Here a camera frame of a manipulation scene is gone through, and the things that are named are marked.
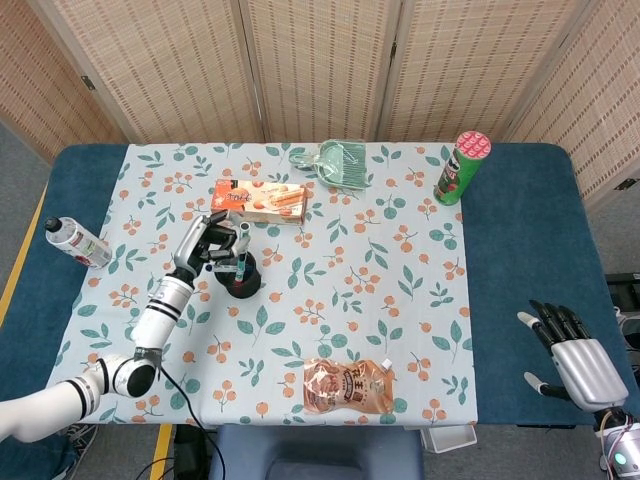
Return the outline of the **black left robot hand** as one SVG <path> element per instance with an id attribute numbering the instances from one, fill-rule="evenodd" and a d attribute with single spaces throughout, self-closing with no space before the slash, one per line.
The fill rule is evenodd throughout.
<path id="1" fill-rule="evenodd" d="M 170 275 L 191 283 L 205 267 L 238 274 L 245 268 L 250 230 L 249 222 L 226 209 L 196 217 L 175 251 Z"/>

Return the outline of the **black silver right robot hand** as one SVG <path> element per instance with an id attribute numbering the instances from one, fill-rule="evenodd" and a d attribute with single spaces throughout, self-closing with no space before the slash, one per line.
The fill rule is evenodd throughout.
<path id="1" fill-rule="evenodd" d="M 545 347 L 562 384 L 554 386 L 526 372 L 523 377 L 527 384 L 541 396 L 570 401 L 591 414 L 623 406 L 628 389 L 608 353 L 580 317 L 564 305 L 536 300 L 530 305 L 536 313 L 520 311 L 517 318 Z"/>

